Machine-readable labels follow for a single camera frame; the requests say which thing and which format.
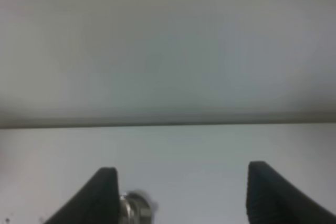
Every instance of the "white surface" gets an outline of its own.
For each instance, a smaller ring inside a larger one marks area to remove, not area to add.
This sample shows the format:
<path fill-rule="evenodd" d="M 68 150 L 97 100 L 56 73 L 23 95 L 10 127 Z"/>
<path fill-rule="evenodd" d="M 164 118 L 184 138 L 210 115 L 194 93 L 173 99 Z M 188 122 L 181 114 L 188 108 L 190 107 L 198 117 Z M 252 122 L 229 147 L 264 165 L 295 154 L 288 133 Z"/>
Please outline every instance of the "white surface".
<path fill-rule="evenodd" d="M 247 223 L 247 165 L 265 160 L 336 213 L 336 125 L 1 131 L 0 218 L 37 224 L 101 166 L 158 205 L 156 224 Z"/>
<path fill-rule="evenodd" d="M 0 108 L 39 123 L 335 112 L 335 39 L 336 0 L 0 0 Z"/>

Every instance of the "white wall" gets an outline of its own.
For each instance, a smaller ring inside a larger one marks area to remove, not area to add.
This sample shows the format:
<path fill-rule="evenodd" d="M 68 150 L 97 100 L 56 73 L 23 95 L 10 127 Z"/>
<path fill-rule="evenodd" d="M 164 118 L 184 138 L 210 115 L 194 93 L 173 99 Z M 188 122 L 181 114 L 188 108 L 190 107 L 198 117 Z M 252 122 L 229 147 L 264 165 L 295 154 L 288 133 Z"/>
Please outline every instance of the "white wall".
<path fill-rule="evenodd" d="M 156 224 L 247 223 L 247 165 L 265 160 L 336 214 L 335 124 L 1 131 L 0 219 L 36 224 L 101 166 L 146 192 Z"/>
<path fill-rule="evenodd" d="M 0 28 L 10 122 L 336 109 L 336 0 L 0 0 Z"/>

